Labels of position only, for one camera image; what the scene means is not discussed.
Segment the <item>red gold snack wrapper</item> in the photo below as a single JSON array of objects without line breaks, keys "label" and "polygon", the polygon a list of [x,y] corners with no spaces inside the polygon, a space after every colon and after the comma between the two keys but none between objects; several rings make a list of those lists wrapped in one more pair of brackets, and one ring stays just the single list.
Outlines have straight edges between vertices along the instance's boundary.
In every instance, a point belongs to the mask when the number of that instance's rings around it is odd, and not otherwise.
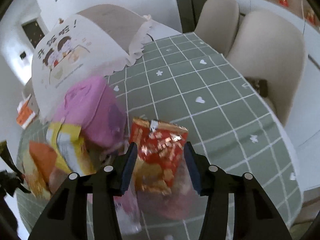
[{"label": "red gold snack wrapper", "polygon": [[188,133],[176,124],[133,118],[129,142],[138,150],[133,171],[136,191],[171,194]]}]

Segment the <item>orange yellow noodle packet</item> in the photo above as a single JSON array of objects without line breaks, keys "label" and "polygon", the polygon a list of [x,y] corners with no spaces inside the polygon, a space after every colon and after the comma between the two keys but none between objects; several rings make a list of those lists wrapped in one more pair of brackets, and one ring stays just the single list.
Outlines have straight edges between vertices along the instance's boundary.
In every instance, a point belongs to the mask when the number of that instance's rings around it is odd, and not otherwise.
[{"label": "orange yellow noodle packet", "polygon": [[29,190],[36,198],[50,200],[51,193],[29,152],[23,155],[23,169]]}]

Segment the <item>yellow white snack wrapper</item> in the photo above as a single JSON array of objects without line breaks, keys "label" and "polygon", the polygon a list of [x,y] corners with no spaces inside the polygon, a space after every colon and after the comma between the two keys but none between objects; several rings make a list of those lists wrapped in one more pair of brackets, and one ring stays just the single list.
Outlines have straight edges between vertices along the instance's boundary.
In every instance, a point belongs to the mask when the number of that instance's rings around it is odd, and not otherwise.
[{"label": "yellow white snack wrapper", "polygon": [[75,172],[80,176],[96,172],[87,152],[85,138],[81,135],[81,126],[52,122],[48,126],[46,139],[57,153],[57,168],[67,174]]}]

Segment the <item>orange cardboard box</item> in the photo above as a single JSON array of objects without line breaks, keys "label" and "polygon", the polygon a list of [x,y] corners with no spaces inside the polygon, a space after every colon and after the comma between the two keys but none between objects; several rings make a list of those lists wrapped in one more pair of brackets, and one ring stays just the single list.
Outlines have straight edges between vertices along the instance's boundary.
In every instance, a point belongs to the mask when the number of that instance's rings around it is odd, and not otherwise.
[{"label": "orange cardboard box", "polygon": [[48,144],[29,141],[29,153],[42,174],[44,181],[48,184],[50,175],[52,174],[57,154]]}]

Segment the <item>pink white snack wrapper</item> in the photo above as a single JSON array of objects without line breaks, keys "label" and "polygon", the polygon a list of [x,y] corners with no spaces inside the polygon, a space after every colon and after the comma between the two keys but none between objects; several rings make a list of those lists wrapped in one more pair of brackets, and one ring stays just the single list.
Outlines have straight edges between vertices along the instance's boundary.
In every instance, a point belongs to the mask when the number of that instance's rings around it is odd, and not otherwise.
[{"label": "pink white snack wrapper", "polygon": [[130,185],[123,196],[114,197],[114,205],[121,234],[132,235],[139,233],[142,226],[134,187]]}]

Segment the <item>small orange box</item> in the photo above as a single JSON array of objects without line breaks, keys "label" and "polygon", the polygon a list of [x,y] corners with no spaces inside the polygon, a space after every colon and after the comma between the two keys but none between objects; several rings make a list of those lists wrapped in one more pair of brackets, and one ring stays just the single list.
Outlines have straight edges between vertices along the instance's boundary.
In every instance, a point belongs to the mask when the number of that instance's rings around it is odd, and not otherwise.
[{"label": "small orange box", "polygon": [[31,94],[26,98],[23,98],[23,100],[18,104],[17,107],[18,116],[16,118],[16,122],[23,129],[26,129],[36,117],[36,113],[28,106],[30,100]]}]

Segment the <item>pink plastic bag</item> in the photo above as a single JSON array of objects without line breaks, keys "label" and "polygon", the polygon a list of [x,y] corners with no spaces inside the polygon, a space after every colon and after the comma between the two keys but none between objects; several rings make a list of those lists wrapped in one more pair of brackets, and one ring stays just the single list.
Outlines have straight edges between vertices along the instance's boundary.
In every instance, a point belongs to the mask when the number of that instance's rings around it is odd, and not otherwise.
[{"label": "pink plastic bag", "polygon": [[126,114],[101,76],[89,77],[67,90],[53,122],[78,125],[92,143],[109,148],[124,139]]}]

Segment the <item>green checked tablecloth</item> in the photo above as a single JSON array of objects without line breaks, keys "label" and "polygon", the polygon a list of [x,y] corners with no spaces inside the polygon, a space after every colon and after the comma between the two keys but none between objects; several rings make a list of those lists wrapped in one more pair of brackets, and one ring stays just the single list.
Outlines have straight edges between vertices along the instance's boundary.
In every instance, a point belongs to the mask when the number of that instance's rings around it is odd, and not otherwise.
[{"label": "green checked tablecloth", "polygon": [[160,117],[185,125],[194,150],[227,172],[253,172],[283,219],[263,233],[280,239],[300,211],[302,197],[286,140],[273,114],[226,59],[195,34],[146,46],[134,66],[108,84],[129,118]]}]

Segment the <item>beige chair middle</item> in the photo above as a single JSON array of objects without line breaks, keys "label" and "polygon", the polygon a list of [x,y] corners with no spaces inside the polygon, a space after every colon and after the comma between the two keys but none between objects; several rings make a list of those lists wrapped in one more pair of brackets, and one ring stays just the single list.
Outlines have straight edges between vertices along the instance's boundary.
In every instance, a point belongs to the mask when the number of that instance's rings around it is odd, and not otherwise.
[{"label": "beige chair middle", "polygon": [[247,14],[227,61],[244,77],[265,79],[276,116],[286,125],[300,84],[306,48],[302,32],[268,10]]}]

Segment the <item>beige chair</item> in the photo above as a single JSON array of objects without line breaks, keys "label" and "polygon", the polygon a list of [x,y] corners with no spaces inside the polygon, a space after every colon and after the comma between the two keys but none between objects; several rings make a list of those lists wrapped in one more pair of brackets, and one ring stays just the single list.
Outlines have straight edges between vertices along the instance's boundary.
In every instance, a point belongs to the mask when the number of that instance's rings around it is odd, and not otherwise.
[{"label": "beige chair", "polygon": [[217,52],[227,56],[238,31],[239,17],[236,0],[207,0],[194,33]]},{"label": "beige chair", "polygon": [[302,32],[268,10],[247,14],[227,61],[244,77],[265,79],[276,116],[286,125],[300,84],[306,48]]}]

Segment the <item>beige chair far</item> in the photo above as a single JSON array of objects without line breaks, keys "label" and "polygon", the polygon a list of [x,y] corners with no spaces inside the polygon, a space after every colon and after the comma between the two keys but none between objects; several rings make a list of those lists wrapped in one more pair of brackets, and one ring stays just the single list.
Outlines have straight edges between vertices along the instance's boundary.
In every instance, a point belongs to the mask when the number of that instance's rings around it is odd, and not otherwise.
[{"label": "beige chair far", "polygon": [[238,31],[239,17],[236,0],[207,0],[194,33],[217,52],[227,56]]}]

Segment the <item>red figurine right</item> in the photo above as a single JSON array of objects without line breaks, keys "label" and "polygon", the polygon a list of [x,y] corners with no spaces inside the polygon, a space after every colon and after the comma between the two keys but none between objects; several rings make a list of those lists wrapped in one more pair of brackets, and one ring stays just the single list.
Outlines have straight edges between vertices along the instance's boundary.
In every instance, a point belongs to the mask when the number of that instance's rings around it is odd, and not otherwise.
[{"label": "red figurine right", "polygon": [[305,19],[308,21],[309,24],[313,26],[316,25],[316,15],[311,8],[306,11]]}]

